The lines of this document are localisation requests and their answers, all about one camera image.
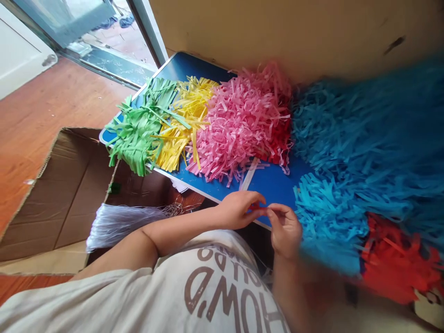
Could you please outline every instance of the glass door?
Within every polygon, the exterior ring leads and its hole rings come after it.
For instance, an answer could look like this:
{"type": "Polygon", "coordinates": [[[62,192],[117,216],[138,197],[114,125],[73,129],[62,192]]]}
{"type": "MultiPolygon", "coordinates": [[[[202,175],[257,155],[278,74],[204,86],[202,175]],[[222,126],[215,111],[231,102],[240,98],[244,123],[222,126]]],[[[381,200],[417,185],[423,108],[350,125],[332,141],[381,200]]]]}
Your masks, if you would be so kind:
{"type": "Polygon", "coordinates": [[[62,48],[115,14],[110,0],[14,0],[62,48]]]}

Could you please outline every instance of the beige wall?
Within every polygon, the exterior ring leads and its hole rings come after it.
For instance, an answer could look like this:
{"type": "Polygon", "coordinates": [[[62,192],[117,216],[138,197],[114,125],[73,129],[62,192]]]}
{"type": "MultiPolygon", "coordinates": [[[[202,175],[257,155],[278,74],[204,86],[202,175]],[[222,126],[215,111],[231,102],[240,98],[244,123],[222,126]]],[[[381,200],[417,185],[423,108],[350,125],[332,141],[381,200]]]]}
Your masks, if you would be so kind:
{"type": "Polygon", "coordinates": [[[434,54],[444,45],[441,0],[150,0],[169,54],[224,67],[279,60],[293,82],[359,80],[434,54]],[[389,45],[405,42],[387,55],[389,45]]]}

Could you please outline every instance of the red paper strip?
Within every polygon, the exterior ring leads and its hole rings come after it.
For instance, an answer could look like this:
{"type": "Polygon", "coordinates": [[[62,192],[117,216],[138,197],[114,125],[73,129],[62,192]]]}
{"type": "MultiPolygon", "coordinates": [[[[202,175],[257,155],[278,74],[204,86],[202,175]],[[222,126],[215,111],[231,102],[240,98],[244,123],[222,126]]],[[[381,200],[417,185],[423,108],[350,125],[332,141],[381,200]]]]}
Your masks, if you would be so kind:
{"type": "Polygon", "coordinates": [[[369,239],[361,255],[366,287],[400,304],[417,300],[415,289],[421,293],[433,288],[444,292],[435,248],[427,248],[429,258],[424,259],[419,234],[408,237],[397,224],[373,213],[368,213],[368,224],[369,239]]]}

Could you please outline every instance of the white wall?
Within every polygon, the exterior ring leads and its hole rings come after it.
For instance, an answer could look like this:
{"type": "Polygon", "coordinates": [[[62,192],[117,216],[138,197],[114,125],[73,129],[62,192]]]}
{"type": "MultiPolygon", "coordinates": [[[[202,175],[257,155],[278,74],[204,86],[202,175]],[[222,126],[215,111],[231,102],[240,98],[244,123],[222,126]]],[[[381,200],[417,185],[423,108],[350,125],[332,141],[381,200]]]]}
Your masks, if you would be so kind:
{"type": "Polygon", "coordinates": [[[0,99],[57,62],[57,56],[0,4],[0,99]]]}
{"type": "Polygon", "coordinates": [[[276,59],[294,83],[369,78],[444,45],[442,0],[149,2],[170,54],[188,51],[229,69],[276,59]]]}

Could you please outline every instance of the cardboard flap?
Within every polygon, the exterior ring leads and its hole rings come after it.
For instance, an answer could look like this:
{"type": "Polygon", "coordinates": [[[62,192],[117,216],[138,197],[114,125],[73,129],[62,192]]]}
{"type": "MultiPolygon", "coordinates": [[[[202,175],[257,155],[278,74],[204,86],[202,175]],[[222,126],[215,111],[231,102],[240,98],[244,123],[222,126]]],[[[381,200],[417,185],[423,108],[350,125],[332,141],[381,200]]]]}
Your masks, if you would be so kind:
{"type": "Polygon", "coordinates": [[[63,129],[59,133],[39,178],[1,240],[0,261],[51,251],[56,244],[88,237],[92,211],[105,198],[113,172],[105,158],[106,148],[97,141],[99,133],[98,129],[63,129]]]}

